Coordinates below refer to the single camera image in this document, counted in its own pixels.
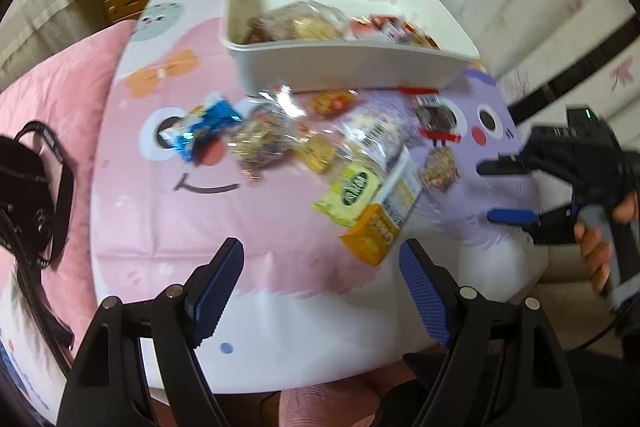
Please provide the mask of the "right hand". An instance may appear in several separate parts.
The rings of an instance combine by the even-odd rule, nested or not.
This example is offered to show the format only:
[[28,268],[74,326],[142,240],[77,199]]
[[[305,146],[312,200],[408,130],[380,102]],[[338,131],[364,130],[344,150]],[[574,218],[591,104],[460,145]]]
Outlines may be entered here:
[[[613,218],[620,225],[628,225],[638,218],[638,213],[638,193],[631,192],[615,208]],[[614,249],[613,244],[602,239],[602,232],[599,229],[587,228],[582,221],[576,223],[574,233],[592,288],[597,294],[601,294],[611,274],[610,260]]]

